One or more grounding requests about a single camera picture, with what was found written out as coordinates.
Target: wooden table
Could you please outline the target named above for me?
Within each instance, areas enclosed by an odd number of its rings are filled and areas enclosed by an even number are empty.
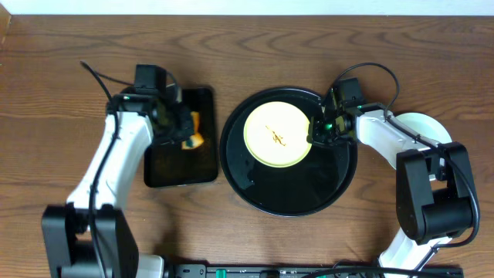
[[[0,276],[48,276],[42,212],[64,203],[99,144],[106,99],[80,59],[122,80],[133,81],[136,63],[155,63],[185,87],[213,86],[218,133],[233,109],[262,89],[325,93],[350,65],[389,66],[402,85],[393,111],[438,119],[472,162],[479,235],[470,246],[442,250],[433,263],[459,264],[467,277],[494,273],[494,20],[14,16],[0,52]],[[354,75],[369,100],[391,99],[394,84],[384,71]],[[319,266],[370,261],[385,250],[398,230],[394,195],[394,170],[361,145],[352,184],[315,215],[260,212],[222,173],[211,184],[151,189],[141,165],[126,217],[141,252],[175,262]]]

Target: white wall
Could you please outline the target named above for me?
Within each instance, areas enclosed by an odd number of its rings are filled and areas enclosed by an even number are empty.
[[[494,15],[494,0],[0,0],[13,14]]]

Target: round black plate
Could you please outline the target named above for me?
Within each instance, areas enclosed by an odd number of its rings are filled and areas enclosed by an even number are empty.
[[[245,146],[243,130],[250,113],[259,105],[284,101],[307,118],[321,116],[317,93],[283,87],[265,90],[242,102],[230,115],[220,140],[220,161],[233,189],[254,207],[281,216],[318,212],[336,201],[348,188],[357,166],[357,146],[312,146],[299,163],[273,168],[258,162]]]

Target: orange object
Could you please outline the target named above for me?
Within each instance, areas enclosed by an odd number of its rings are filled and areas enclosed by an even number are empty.
[[[193,150],[204,143],[204,138],[199,134],[199,112],[191,112],[191,116],[194,122],[194,135],[182,142],[182,150]]]

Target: black plate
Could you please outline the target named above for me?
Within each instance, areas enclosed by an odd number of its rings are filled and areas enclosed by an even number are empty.
[[[149,147],[144,154],[144,182],[149,187],[208,182],[218,176],[213,94],[207,88],[183,90],[182,101],[199,112],[204,143],[194,150],[182,150],[181,143]]]
[[[318,212],[348,188],[357,166],[357,146],[314,147],[299,163],[273,168],[257,161],[245,146],[243,130],[259,105],[283,101],[310,119],[321,116],[321,97],[310,90],[284,87],[262,91],[242,102],[230,115],[220,140],[220,161],[233,189],[254,207],[281,216]]]

